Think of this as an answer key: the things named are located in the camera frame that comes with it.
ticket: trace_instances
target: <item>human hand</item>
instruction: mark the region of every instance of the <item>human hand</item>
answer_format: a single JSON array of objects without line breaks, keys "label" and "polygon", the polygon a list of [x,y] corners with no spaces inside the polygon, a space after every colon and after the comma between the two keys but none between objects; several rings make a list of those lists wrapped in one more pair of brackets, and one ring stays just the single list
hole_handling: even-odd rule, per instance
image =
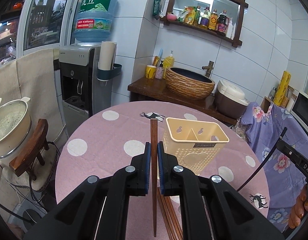
[{"label": "human hand", "polygon": [[305,210],[308,212],[308,200],[306,200],[307,185],[305,185],[296,199],[296,204],[289,214],[288,225],[291,229],[298,227],[300,219],[304,216]]}]

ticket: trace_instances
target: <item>round table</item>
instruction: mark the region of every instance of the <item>round table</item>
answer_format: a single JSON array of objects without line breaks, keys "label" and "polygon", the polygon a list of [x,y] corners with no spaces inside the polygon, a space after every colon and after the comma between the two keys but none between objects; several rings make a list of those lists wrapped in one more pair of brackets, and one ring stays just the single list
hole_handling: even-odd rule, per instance
[{"label": "round table", "polygon": [[[59,203],[88,176],[112,176],[128,166],[133,156],[144,153],[150,141],[150,118],[157,118],[158,140],[163,139],[166,117],[217,122],[230,142],[201,171],[200,176],[219,174],[237,189],[259,166],[248,144],[234,131],[213,117],[197,110],[158,101],[130,102],[108,108],[86,120],[65,144],[56,171],[55,191]],[[261,170],[240,194],[255,205],[265,217],[269,193],[265,173]],[[171,197],[180,220],[179,198]],[[153,236],[151,186],[145,197],[131,197],[129,202],[126,240],[168,240],[158,205],[157,237]]]}]

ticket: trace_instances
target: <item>blue water bottle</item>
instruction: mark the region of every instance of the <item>blue water bottle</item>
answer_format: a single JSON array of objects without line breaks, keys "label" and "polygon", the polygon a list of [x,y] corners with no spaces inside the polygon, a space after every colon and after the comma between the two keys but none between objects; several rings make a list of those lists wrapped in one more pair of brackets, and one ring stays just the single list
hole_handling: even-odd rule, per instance
[{"label": "blue water bottle", "polygon": [[110,30],[118,0],[82,0],[74,37],[81,42],[102,42]]}]

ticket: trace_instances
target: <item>faucet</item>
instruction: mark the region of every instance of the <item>faucet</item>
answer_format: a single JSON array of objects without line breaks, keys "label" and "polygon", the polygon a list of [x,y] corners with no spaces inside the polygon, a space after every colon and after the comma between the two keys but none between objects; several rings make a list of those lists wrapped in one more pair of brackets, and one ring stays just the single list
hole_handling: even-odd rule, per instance
[{"label": "faucet", "polygon": [[214,62],[213,61],[210,61],[208,66],[203,66],[202,69],[205,70],[206,69],[206,73],[205,73],[205,76],[206,77],[210,77],[211,75],[211,72],[213,70],[213,65],[214,65]]}]

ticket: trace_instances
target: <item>wooden countertop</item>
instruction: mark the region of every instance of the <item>wooden countertop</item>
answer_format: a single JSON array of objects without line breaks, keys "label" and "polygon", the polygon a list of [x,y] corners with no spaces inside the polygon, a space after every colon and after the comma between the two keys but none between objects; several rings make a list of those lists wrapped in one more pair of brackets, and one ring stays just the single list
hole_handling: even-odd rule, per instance
[{"label": "wooden countertop", "polygon": [[142,77],[134,83],[130,84],[127,87],[127,90],[132,93],[151,97],[160,101],[174,103],[196,109],[205,114],[208,114],[211,117],[216,118],[221,122],[227,122],[233,125],[237,123],[236,119],[224,116],[216,110],[215,104],[213,104],[214,96],[211,95],[203,100],[193,100],[185,98],[169,90],[166,87],[165,79],[158,80]]}]

